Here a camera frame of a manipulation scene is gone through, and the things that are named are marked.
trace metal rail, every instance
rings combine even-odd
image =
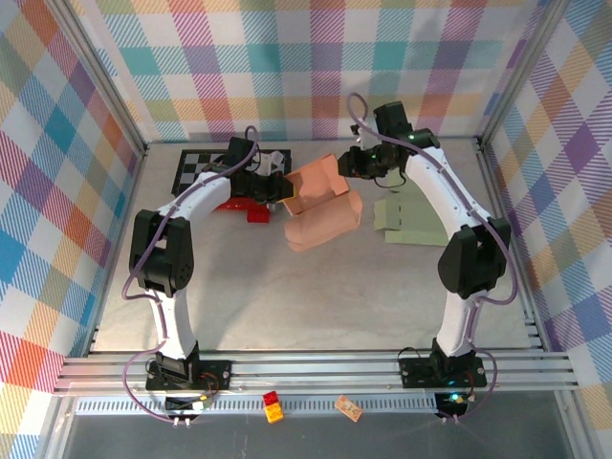
[[[565,353],[539,350],[496,350],[499,375],[495,390],[572,390],[578,382]],[[86,359],[67,359],[55,386],[58,396],[124,395],[121,372],[128,353],[100,353]],[[481,356],[485,370],[492,362]],[[214,352],[203,360],[231,360],[232,379],[225,394],[261,395],[270,390],[279,394],[379,394],[423,393],[403,389],[395,351],[347,352]],[[128,372],[128,383],[139,395],[168,395],[172,391],[147,392],[146,359],[136,361]],[[426,392],[449,392],[436,388]],[[180,392],[182,396],[197,393]]]

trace yellow block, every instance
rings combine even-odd
[[[264,411],[266,412],[266,417],[268,418],[268,422],[270,424],[277,423],[278,421],[284,418],[283,410],[280,408],[279,403],[265,406]]]

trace orange box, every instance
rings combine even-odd
[[[338,173],[338,160],[327,155],[285,178],[295,196],[283,200],[292,218],[285,236],[294,251],[306,251],[360,225],[363,202]]]
[[[340,398],[336,401],[336,408],[351,418],[355,423],[360,419],[360,416],[363,413],[362,408],[348,400],[343,395],[340,395]]]

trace cable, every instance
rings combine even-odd
[[[155,359],[149,359],[148,361],[146,361],[146,363],[144,364],[144,371],[146,371],[149,375],[152,375],[153,373],[151,373],[151,363],[155,361]]]
[[[212,163],[216,163],[216,164],[221,163],[221,162],[223,161],[223,157],[224,157],[224,156],[226,156],[226,153],[224,153],[224,154],[220,154],[218,157],[216,157],[214,160],[212,160]],[[259,169],[259,166],[261,165],[261,159],[260,159],[259,161],[255,161],[255,160],[253,160],[253,163],[254,163],[254,164],[257,164],[257,167],[256,167],[255,169],[253,169],[253,170],[250,170],[249,172],[256,172],[256,171],[257,171],[257,169]]]
[[[132,365],[132,363],[135,360],[137,360],[137,359],[139,359],[139,358],[141,358],[143,356],[148,356],[148,355],[151,355],[151,354],[155,354],[156,352],[160,351],[164,347],[165,343],[168,340],[167,326],[166,326],[166,323],[165,323],[165,317],[164,317],[164,310],[163,310],[163,307],[162,307],[162,301],[159,299],[159,297],[157,296],[157,294],[155,292],[154,292],[154,295],[149,295],[149,294],[129,295],[127,293],[127,291],[129,290],[130,285],[132,285],[132,282],[134,281],[136,276],[141,271],[141,269],[144,266],[144,263],[148,259],[149,255],[151,254],[151,252],[153,252],[153,249],[155,248],[155,246],[157,245],[157,243],[161,239],[162,234],[164,232],[165,225],[170,220],[170,217],[178,210],[178,208],[181,206],[183,201],[185,199],[187,199],[189,196],[191,196],[191,194],[193,194],[199,188],[201,188],[203,186],[206,186],[210,182],[213,182],[213,181],[215,181],[217,179],[220,179],[222,177],[228,177],[229,175],[233,174],[236,170],[240,169],[241,167],[243,167],[246,163],[248,163],[251,160],[251,158],[255,154],[255,151],[257,151],[257,149],[258,149],[257,144],[259,143],[259,133],[257,132],[257,129],[254,126],[248,126],[247,129],[245,130],[245,137],[246,138],[248,138],[250,130],[252,130],[252,132],[253,132],[253,145],[252,145],[252,148],[251,148],[251,151],[249,152],[249,154],[240,163],[230,167],[227,170],[224,170],[220,174],[213,175],[211,177],[208,177],[208,178],[204,179],[202,182],[198,183],[198,185],[196,185],[196,186],[191,186],[190,188],[186,189],[183,192],[183,194],[181,194],[176,199],[176,202],[169,209],[167,214],[162,219],[162,222],[159,224],[157,230],[155,231],[155,234],[153,235],[153,238],[151,239],[151,242],[149,243],[149,245],[147,246],[146,250],[142,254],[142,257],[138,260],[138,263],[136,263],[136,266],[134,266],[134,269],[130,272],[130,275],[127,277],[127,280],[125,281],[125,284],[123,285],[123,288],[121,289],[121,297],[124,300],[126,300],[126,301],[133,300],[133,299],[149,299],[149,300],[153,301],[155,303],[155,305],[157,306],[158,316],[160,318],[160,323],[161,323],[161,326],[162,326],[162,337],[163,337],[162,342],[160,342],[153,349],[148,349],[148,350],[141,351],[141,352],[137,353],[136,355],[134,355],[134,357],[132,357],[129,361],[127,361],[127,363],[123,367],[123,372],[121,374],[121,382],[123,384],[123,388],[125,389],[125,392],[127,393],[128,397],[132,400],[132,402],[134,402],[145,413],[147,413],[148,415],[154,417],[155,419],[159,419],[160,421],[164,421],[164,422],[167,422],[167,423],[174,424],[173,420],[171,420],[167,416],[162,416],[162,415],[160,415],[158,413],[155,413],[154,411],[152,411],[149,408],[147,408],[146,406],[144,406],[144,404],[142,404],[136,398],[136,396],[132,393],[132,390],[130,389],[130,387],[127,385],[127,372],[128,372],[130,366]]]
[[[393,188],[399,188],[400,186],[404,186],[405,183],[407,182],[407,179],[404,175],[404,173],[400,170],[400,177],[402,177],[402,182],[399,185],[394,185],[394,186],[382,186],[381,184],[378,183],[378,181],[376,180],[376,177],[374,177],[374,183],[376,184],[376,186],[378,188],[383,188],[383,189],[393,189]]]
[[[405,351],[414,351],[414,352],[416,352],[417,357],[418,357],[419,359],[421,359],[421,358],[422,358],[422,357],[421,357],[421,354],[419,353],[419,350],[418,350],[418,349],[416,349],[416,348],[414,348],[414,347],[410,347],[410,346],[408,346],[408,347],[405,347],[404,349],[402,349],[400,352],[398,352],[398,360],[400,359],[400,355],[401,355],[401,354],[403,354]]]
[[[358,98],[361,101],[361,103],[363,104],[363,118],[362,119],[360,119],[355,114],[355,111],[353,110],[353,107],[351,106],[351,98]],[[514,262],[513,262],[512,258],[510,256],[510,252],[508,251],[508,248],[506,247],[506,244],[504,244],[504,241],[501,239],[501,237],[499,236],[497,231],[495,231],[495,229],[491,226],[491,224],[485,218],[483,218],[473,208],[473,206],[470,203],[470,200],[468,200],[468,198],[465,196],[465,194],[463,193],[463,190],[461,189],[461,187],[459,185],[457,185],[457,183],[450,176],[450,174],[448,174],[448,172],[440,164],[440,162],[438,162],[435,158],[433,158],[433,156],[428,154],[422,148],[419,148],[418,146],[416,146],[416,145],[414,145],[414,144],[412,144],[410,142],[399,141],[398,139],[393,139],[391,137],[386,137],[386,136],[384,136],[382,134],[379,134],[378,132],[375,132],[367,124],[365,124],[365,122],[363,120],[365,120],[365,118],[367,117],[368,107],[367,107],[367,102],[365,101],[365,99],[363,98],[362,95],[360,95],[358,93],[350,93],[348,95],[348,97],[346,98],[346,106],[347,106],[348,113],[349,113],[350,117],[365,132],[373,135],[374,137],[377,137],[381,141],[390,142],[390,143],[394,143],[394,144],[399,145],[399,146],[403,146],[404,148],[408,148],[408,149],[416,152],[417,154],[422,155],[427,161],[429,161],[431,163],[431,165],[433,165],[438,171],[440,171],[440,173],[447,180],[448,184],[450,185],[452,190],[455,192],[455,194],[457,195],[457,197],[459,198],[461,203],[468,210],[468,214],[471,215],[474,219],[476,219],[481,225],[483,225],[483,227],[485,227],[485,229],[491,234],[492,238],[495,240],[495,243],[497,244],[499,249],[502,251],[504,257],[506,258],[506,261],[507,261],[508,266],[510,268],[510,274],[511,274],[512,283],[513,283],[513,287],[512,287],[512,291],[510,293],[510,296],[508,296],[508,298],[505,298],[505,299],[495,299],[495,298],[489,298],[487,296],[480,296],[480,297],[476,298],[476,306],[474,308],[472,308],[472,310],[470,311],[469,318],[468,318],[467,339],[468,339],[468,343],[470,344],[471,349],[473,351],[477,352],[477,353],[481,353],[481,354],[484,354],[487,357],[489,357],[489,359],[491,359],[492,365],[493,365],[492,381],[491,381],[491,385],[490,385],[489,390],[487,391],[485,397],[476,406],[475,409],[473,409],[472,411],[469,411],[466,414],[464,414],[462,416],[462,418],[465,418],[466,416],[471,416],[473,413],[477,412],[478,409],[481,409],[482,406],[486,403],[486,401],[491,396],[491,394],[492,394],[492,392],[493,392],[493,390],[495,388],[495,385],[497,383],[497,374],[498,374],[497,361],[495,360],[495,357],[493,356],[493,354],[491,352],[487,351],[486,349],[478,348],[478,347],[476,347],[473,344],[473,324],[474,324],[474,322],[476,320],[476,315],[477,315],[477,312],[478,312],[478,308],[481,306],[483,301],[486,301],[486,302],[488,302],[490,304],[499,305],[499,306],[505,306],[505,305],[508,305],[508,304],[510,304],[510,303],[512,303],[514,301],[514,299],[516,298],[516,295],[518,294],[518,275],[516,273],[516,266],[514,265]]]
[[[212,387],[210,386],[210,381],[208,380],[208,378],[213,378],[214,379],[214,383],[215,383],[215,390],[214,392],[212,391]],[[179,411],[181,409],[185,409],[188,406],[191,406],[192,404],[194,404],[195,402],[200,402],[201,400],[203,400],[203,397],[210,397],[211,399],[217,395],[219,393],[219,380],[217,379],[217,377],[213,374],[213,373],[202,373],[202,375],[200,375],[200,379],[206,379],[207,382],[207,386],[208,386],[208,394],[206,393],[202,393],[200,394],[200,396],[193,398],[192,400],[185,402],[184,404],[180,404],[178,406],[175,406],[172,408],[172,411]]]
[[[469,371],[466,371],[466,375],[468,376],[468,380],[470,380],[470,397],[474,394],[474,387],[476,386],[476,382],[474,381],[474,377],[471,375]]]

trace red block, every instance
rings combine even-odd
[[[268,392],[263,397],[264,397],[264,405],[265,406],[270,406],[271,404],[277,404],[278,403],[278,396],[276,395],[275,391]]]
[[[249,223],[270,223],[267,206],[257,204],[250,198],[230,198],[218,207],[219,210],[246,210]]]

